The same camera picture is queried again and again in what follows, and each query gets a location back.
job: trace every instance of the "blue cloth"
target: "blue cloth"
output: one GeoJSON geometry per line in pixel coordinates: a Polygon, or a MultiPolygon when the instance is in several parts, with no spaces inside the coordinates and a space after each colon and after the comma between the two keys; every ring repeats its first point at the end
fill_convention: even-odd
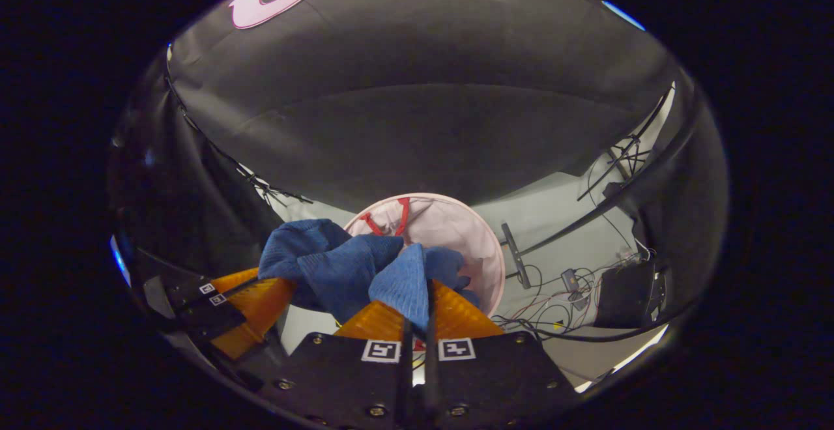
{"type": "Polygon", "coordinates": [[[463,290],[470,278],[458,276],[465,263],[461,253],[415,244],[399,254],[402,248],[400,236],[351,237],[330,220],[284,223],[269,235],[258,278],[295,281],[292,305],[330,312],[340,323],[372,300],[381,300],[425,332],[426,279],[436,279],[478,305],[477,296],[463,290]]]}
{"type": "Polygon", "coordinates": [[[429,326],[429,290],[426,279],[436,279],[458,291],[475,306],[478,297],[463,290],[470,282],[458,276],[464,258],[458,251],[444,247],[423,249],[420,243],[409,246],[396,260],[379,272],[370,284],[370,300],[380,300],[399,311],[414,324],[418,332],[429,326]]]}
{"type": "Polygon", "coordinates": [[[294,281],[298,287],[292,304],[329,311],[343,323],[369,303],[370,280],[402,248],[399,236],[351,238],[330,220],[284,223],[269,235],[258,278],[294,281]]]}

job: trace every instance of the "white laundry hamper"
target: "white laundry hamper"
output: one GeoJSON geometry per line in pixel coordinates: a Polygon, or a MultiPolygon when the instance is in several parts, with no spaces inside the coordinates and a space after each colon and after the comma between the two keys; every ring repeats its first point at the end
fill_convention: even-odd
{"type": "Polygon", "coordinates": [[[460,274],[470,276],[467,290],[480,301],[480,311],[491,317],[504,294],[504,253],[489,225],[474,210],[437,193],[406,193],[376,202],[361,211],[345,230],[355,235],[401,235],[405,247],[444,246],[458,251],[467,264],[460,274]]]}

